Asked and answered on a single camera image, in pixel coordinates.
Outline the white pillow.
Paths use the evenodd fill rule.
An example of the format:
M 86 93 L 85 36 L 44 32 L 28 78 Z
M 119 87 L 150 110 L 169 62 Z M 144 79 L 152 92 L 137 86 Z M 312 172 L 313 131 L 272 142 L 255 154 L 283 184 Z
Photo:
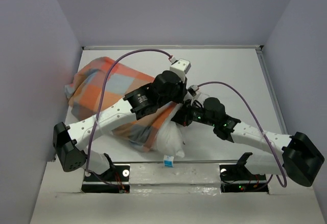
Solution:
M 161 114 L 164 121 L 158 130 L 152 149 L 162 155 L 184 158 L 184 143 L 186 128 L 173 122 L 172 119 L 181 109 L 182 104 L 171 103 Z

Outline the orange blue checked pillowcase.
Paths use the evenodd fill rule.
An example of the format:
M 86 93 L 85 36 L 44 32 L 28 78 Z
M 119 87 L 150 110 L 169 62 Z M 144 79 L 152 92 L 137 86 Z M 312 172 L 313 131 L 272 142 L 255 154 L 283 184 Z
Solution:
M 65 85 L 64 93 L 72 115 L 79 121 L 94 115 L 99 105 L 105 110 L 125 94 L 154 80 L 154 77 L 121 63 L 113 63 L 109 57 L 97 58 L 83 67 L 71 84 Z M 166 109 L 162 107 L 154 114 L 122 125 L 112 131 L 112 135 L 129 140 L 138 150 L 153 150 L 156 134 L 164 122 L 160 116 Z

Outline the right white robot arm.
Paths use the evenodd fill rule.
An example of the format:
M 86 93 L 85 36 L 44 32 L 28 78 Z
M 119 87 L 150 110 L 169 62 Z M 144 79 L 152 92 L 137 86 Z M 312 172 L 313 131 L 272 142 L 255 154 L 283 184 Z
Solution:
M 295 183 L 310 187 L 324 163 L 323 155 L 306 134 L 297 132 L 292 136 L 260 131 L 229 116 L 217 98 L 209 97 L 203 105 L 186 100 L 172 121 L 182 126 L 189 126 L 192 122 L 211 126 L 214 134 L 222 140 L 264 152 L 259 155 L 243 153 L 236 164 L 227 166 L 227 173 L 221 176 L 223 180 L 239 181 L 251 175 L 285 174 Z

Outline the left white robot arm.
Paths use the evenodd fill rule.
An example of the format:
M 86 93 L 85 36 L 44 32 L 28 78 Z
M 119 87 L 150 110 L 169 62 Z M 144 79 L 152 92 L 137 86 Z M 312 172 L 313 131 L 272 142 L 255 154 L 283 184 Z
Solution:
M 113 164 L 106 154 L 91 150 L 93 139 L 105 131 L 154 114 L 170 102 L 181 103 L 187 93 L 187 78 L 182 71 L 164 71 L 152 83 L 126 94 L 100 114 L 83 121 L 54 126 L 53 146 L 64 172 L 86 168 L 106 181 L 113 175 Z

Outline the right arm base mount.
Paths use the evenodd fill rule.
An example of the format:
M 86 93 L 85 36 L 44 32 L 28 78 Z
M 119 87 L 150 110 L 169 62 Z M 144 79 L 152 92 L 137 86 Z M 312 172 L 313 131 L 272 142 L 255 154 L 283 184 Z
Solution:
M 223 164 L 220 170 L 221 193 L 265 192 L 269 193 L 266 176 L 252 174 L 247 168 L 251 152 L 244 153 L 235 164 Z

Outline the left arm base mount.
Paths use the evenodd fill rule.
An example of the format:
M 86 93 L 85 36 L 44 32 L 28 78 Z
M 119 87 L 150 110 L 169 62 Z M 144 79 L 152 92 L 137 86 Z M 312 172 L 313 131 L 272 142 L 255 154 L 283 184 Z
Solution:
M 130 192 L 130 165 L 114 164 L 109 155 L 104 154 L 109 162 L 110 168 L 98 175 L 91 173 L 84 176 L 81 191 L 83 193 L 117 193 Z

